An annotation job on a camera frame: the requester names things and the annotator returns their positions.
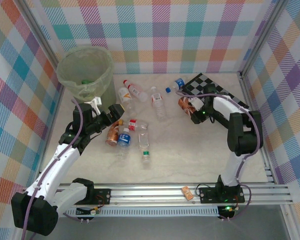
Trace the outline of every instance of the marble floor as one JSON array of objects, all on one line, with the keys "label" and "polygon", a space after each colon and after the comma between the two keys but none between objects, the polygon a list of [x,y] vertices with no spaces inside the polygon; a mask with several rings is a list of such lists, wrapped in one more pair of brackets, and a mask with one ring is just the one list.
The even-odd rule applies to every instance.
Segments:
[{"label": "marble floor", "polygon": [[[235,73],[206,74],[230,93],[244,100],[241,87]],[[137,119],[149,122],[151,164],[142,164],[138,149],[138,135],[131,133],[131,146],[126,161],[118,162],[117,149],[105,144],[108,130],[96,137],[73,164],[62,183],[71,183],[75,178],[85,178],[95,183],[213,183],[224,170],[230,151],[227,145],[227,129],[217,121],[195,125],[178,105],[179,96],[165,93],[165,88],[177,78],[191,80],[196,74],[120,74],[114,75],[115,88],[123,87],[128,79],[141,85],[150,92],[156,86],[162,93],[168,120],[159,122],[151,107],[135,101]],[[74,105],[72,95],[64,91],[59,112],[51,132],[41,168],[44,168],[53,156],[58,141],[69,122],[72,121]],[[264,163],[260,153],[247,163],[243,173],[243,182],[267,182]]]}]

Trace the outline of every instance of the black and white checkerboard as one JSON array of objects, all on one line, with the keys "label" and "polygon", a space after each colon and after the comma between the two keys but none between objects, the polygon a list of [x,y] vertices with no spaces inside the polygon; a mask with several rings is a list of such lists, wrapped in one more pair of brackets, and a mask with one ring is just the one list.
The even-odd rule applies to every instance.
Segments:
[{"label": "black and white checkerboard", "polygon": [[207,84],[214,84],[216,90],[219,93],[226,93],[227,95],[229,95],[231,97],[231,99],[233,101],[235,101],[240,106],[244,107],[245,109],[249,108],[249,106],[246,105],[243,101],[239,100],[239,98],[232,95],[230,92],[225,90],[223,87],[221,87],[220,85],[218,85],[217,83],[215,83],[210,78],[203,75],[202,73],[200,73],[199,75],[194,77],[191,81],[189,81],[186,85],[184,85],[182,87],[182,91],[184,93],[187,93],[189,95],[194,95],[194,96],[199,95],[199,94],[204,94],[204,92],[203,92],[204,86],[207,85]]}]

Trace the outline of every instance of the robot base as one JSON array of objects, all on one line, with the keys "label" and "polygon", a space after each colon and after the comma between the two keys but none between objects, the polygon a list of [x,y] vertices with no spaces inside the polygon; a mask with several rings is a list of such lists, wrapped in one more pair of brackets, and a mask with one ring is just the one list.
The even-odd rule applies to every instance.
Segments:
[{"label": "robot base", "polygon": [[199,188],[200,202],[202,204],[236,204],[244,203],[245,196],[242,187],[225,186],[219,175],[215,187]]}]

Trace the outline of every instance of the plastic water bottle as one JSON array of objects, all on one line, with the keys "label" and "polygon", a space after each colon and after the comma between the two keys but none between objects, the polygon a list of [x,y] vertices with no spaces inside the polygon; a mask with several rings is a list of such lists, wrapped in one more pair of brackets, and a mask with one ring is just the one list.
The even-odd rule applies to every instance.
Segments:
[{"label": "plastic water bottle", "polygon": [[148,129],[148,123],[143,120],[137,120],[137,119],[130,119],[129,121],[129,130],[130,131],[140,131],[140,130],[147,130]]},{"label": "plastic water bottle", "polygon": [[125,159],[128,155],[128,147],[130,145],[131,137],[129,135],[129,128],[124,128],[123,133],[119,135],[117,145],[120,147],[119,156],[121,159]]},{"label": "plastic water bottle", "polygon": [[125,87],[121,87],[118,91],[118,95],[124,110],[129,114],[129,116],[132,118],[137,116],[137,112],[135,110],[135,103],[129,93],[129,90]]},{"label": "plastic water bottle", "polygon": [[164,121],[167,118],[164,100],[155,86],[151,87],[151,101],[155,108],[155,113],[159,121]]},{"label": "plastic water bottle", "polygon": [[139,132],[139,148],[142,152],[143,164],[148,164],[150,162],[150,153],[148,132],[146,130]]},{"label": "plastic water bottle", "polygon": [[134,83],[129,82],[128,80],[124,80],[123,84],[129,89],[130,93],[135,96],[140,102],[145,102],[148,100],[148,94],[143,91],[143,89]]},{"label": "plastic water bottle", "polygon": [[166,93],[170,93],[171,91],[178,91],[182,86],[185,85],[185,81],[182,78],[179,78],[171,83],[169,87],[165,89]]}]

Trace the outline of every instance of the copper can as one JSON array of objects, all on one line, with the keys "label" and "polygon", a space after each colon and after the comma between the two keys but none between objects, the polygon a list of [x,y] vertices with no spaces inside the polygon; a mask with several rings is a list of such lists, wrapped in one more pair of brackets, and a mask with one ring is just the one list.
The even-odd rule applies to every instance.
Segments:
[{"label": "copper can", "polygon": [[111,125],[108,134],[106,136],[105,143],[111,147],[115,147],[119,139],[119,121],[116,121]]},{"label": "copper can", "polygon": [[193,114],[196,111],[196,109],[189,102],[189,99],[185,96],[179,99],[178,104],[183,109],[183,111],[189,116],[191,116],[191,114]]}]

